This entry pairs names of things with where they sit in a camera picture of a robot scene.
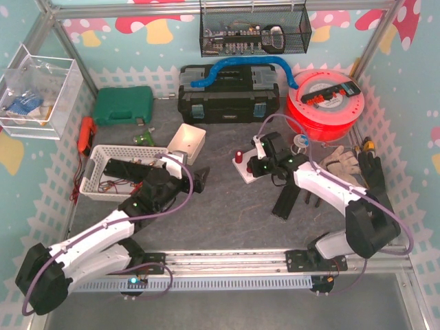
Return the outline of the black rail plate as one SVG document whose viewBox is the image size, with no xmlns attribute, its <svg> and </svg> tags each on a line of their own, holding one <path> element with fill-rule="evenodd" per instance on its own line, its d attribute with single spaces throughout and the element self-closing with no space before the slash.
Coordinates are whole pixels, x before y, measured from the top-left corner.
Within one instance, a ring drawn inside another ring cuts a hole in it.
<svg viewBox="0 0 440 330">
<path fill-rule="evenodd" d="M 296 185 L 285 186 L 272 209 L 272 214 L 284 221 L 288 220 L 299 193 L 300 188 Z"/>
</svg>

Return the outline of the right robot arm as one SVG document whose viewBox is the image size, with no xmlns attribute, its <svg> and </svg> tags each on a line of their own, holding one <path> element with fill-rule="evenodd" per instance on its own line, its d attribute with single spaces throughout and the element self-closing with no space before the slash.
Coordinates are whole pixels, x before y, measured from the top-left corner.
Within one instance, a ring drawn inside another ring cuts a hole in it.
<svg viewBox="0 0 440 330">
<path fill-rule="evenodd" d="M 345 218 L 345 229 L 317 238 L 312 248 L 323 259 L 356 254 L 371 258 L 401 233 L 400 225 L 386 207 L 384 193 L 356 187 L 310 162 L 304 154 L 282 152 L 274 157 L 257 149 L 247 162 L 254 177 L 271 175 L 285 184 L 272 214 L 286 220 L 300 190 L 306 190 L 332 205 Z"/>
</svg>

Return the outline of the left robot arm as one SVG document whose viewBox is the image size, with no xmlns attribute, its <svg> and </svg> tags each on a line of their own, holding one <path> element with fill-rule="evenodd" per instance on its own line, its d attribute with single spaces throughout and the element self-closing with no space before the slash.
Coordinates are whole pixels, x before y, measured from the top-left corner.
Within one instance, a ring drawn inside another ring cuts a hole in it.
<svg viewBox="0 0 440 330">
<path fill-rule="evenodd" d="M 144 267 L 144 250 L 132 235 L 177 212 L 172 204 L 179 193 L 201 193 L 210 168 L 180 171 L 176 177 L 164 167 L 149 167 L 140 186 L 102 221 L 63 242 L 32 246 L 15 278 L 24 295 L 21 313 L 48 314 L 83 283 Z"/>
</svg>

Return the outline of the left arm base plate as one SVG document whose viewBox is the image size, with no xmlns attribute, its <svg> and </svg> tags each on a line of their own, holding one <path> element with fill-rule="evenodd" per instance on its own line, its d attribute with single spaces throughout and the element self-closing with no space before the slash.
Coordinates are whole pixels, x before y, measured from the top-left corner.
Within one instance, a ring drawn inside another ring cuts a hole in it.
<svg viewBox="0 0 440 330">
<path fill-rule="evenodd" d="M 111 272 L 110 275 L 135 274 L 143 276 L 149 274 L 164 274 L 166 254 L 163 252 L 142 252 L 131 258 L 129 264 L 118 272 Z"/>
</svg>

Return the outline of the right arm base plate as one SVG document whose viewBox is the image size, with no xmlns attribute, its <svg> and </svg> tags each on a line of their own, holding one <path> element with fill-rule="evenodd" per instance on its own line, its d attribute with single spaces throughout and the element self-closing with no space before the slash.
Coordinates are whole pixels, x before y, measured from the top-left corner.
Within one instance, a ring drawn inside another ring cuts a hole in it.
<svg viewBox="0 0 440 330">
<path fill-rule="evenodd" d="M 288 272 L 340 272 L 347 271 L 345 256 L 325 259 L 316 250 L 288 250 L 285 252 Z"/>
</svg>

